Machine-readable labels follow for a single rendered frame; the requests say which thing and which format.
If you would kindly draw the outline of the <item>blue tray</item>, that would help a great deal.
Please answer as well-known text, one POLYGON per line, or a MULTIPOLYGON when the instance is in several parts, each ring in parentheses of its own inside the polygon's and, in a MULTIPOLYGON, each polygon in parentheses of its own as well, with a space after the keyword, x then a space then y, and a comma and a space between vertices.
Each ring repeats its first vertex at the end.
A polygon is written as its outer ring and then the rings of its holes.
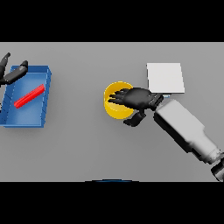
POLYGON ((49 66, 28 66, 27 74, 5 87, 0 126, 43 128, 51 86, 49 66))

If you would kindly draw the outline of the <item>yellow bowl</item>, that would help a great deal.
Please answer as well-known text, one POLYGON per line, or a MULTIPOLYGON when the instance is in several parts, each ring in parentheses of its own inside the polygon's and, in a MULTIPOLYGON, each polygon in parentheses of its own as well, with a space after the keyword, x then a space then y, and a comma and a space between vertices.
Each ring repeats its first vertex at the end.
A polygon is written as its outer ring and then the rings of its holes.
POLYGON ((126 108, 123 105, 114 104, 109 102, 110 95, 114 94, 116 91, 119 91, 123 88, 131 89, 132 85, 128 82, 117 81, 109 84, 103 95, 103 106, 109 116, 114 119, 125 119, 131 116, 134 112, 132 108, 126 108))

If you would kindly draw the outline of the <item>pale square measuring scale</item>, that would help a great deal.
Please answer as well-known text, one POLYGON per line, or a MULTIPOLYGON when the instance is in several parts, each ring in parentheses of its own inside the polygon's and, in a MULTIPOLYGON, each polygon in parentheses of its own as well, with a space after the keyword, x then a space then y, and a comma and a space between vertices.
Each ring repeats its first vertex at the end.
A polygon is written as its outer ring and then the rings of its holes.
POLYGON ((152 93, 183 94, 185 92, 179 63, 148 63, 148 89, 152 93))

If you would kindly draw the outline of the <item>red beaker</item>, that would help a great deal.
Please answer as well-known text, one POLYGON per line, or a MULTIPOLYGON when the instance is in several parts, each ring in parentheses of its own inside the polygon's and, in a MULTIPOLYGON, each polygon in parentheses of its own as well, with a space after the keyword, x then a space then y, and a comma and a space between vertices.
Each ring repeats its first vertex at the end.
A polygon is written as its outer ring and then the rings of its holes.
POLYGON ((24 96, 20 97, 18 100, 16 100, 14 102, 14 107, 16 109, 19 109, 19 108, 23 107, 26 103, 32 101, 39 95, 43 94, 44 92, 45 92, 45 86, 43 84, 41 84, 41 85, 37 86, 36 88, 34 88, 29 93, 27 93, 26 95, 24 95, 24 96))

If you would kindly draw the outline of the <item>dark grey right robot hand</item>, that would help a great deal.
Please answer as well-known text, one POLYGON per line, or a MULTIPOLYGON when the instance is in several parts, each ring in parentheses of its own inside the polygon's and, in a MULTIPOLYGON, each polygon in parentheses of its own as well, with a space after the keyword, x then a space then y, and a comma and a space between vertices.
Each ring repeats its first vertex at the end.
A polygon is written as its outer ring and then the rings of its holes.
POLYGON ((136 113, 130 119, 123 121, 124 124, 130 127, 136 127, 146 117, 144 111, 146 109, 155 111, 164 99, 162 94, 153 94, 150 90, 141 87, 123 88, 109 97, 108 102, 136 110, 136 113))

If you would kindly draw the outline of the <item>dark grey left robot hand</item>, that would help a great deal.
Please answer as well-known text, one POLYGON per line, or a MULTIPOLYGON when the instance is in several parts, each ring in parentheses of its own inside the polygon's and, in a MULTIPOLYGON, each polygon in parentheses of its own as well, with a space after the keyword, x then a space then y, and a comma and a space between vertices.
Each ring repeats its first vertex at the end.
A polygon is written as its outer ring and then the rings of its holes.
POLYGON ((28 61, 23 61, 18 68, 13 70, 10 73, 5 74, 5 68, 8 63, 8 58, 11 56, 9 52, 7 52, 2 59, 0 60, 0 86, 2 85, 10 85, 17 81, 18 79, 24 77, 28 72, 28 61))

